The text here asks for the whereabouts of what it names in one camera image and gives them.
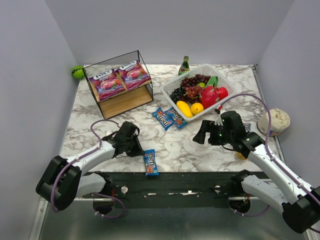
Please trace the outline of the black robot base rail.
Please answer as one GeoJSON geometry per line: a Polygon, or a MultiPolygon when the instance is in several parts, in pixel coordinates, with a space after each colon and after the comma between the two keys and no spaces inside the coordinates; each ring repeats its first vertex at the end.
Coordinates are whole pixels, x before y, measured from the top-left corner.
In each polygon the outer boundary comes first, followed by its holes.
{"type": "Polygon", "coordinates": [[[128,209],[228,208],[230,202],[244,200],[241,172],[103,172],[107,183],[100,194],[113,194],[128,209]]]}

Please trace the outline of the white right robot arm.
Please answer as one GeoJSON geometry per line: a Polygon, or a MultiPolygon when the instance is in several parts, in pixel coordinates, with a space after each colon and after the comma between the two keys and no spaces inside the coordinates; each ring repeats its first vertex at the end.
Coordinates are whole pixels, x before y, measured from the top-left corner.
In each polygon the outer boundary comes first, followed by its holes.
{"type": "Polygon", "coordinates": [[[285,223],[302,234],[320,220],[320,189],[301,179],[269,149],[267,141],[256,132],[247,132],[236,111],[220,112],[215,121],[203,120],[192,139],[205,140],[212,146],[231,145],[247,160],[257,165],[272,180],[269,185],[248,170],[231,177],[225,185],[212,188],[218,196],[251,194],[277,210],[285,223]]]}

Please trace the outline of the purple Fox's candy bag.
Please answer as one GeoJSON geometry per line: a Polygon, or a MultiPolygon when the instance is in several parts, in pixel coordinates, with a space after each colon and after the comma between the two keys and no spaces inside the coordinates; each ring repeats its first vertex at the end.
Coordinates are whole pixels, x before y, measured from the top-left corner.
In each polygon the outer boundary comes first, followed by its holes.
{"type": "Polygon", "coordinates": [[[100,101],[126,90],[114,69],[94,75],[89,81],[94,85],[100,101]]]}
{"type": "Polygon", "coordinates": [[[128,90],[134,89],[151,79],[138,60],[119,67],[117,72],[128,90]]]}

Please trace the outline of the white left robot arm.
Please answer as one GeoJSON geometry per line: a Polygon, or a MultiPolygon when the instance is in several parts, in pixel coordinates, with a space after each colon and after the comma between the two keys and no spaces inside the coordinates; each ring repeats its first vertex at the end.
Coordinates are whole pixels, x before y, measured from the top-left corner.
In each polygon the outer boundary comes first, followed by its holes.
{"type": "Polygon", "coordinates": [[[118,130],[100,137],[91,124],[90,130],[98,143],[92,148],[74,156],[53,157],[36,185],[35,192],[47,200],[54,212],[65,210],[76,198],[81,178],[86,178],[91,169],[125,153],[128,157],[142,156],[145,152],[139,141],[140,129],[130,121],[117,125],[118,130]]]}

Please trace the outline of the white plastic fruit basket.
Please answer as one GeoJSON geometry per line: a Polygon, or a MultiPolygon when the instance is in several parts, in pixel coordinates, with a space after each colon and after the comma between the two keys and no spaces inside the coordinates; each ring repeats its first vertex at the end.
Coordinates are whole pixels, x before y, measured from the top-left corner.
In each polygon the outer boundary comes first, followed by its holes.
{"type": "Polygon", "coordinates": [[[182,118],[193,121],[235,95],[236,89],[215,67],[202,64],[165,83],[161,91],[182,118]]]}

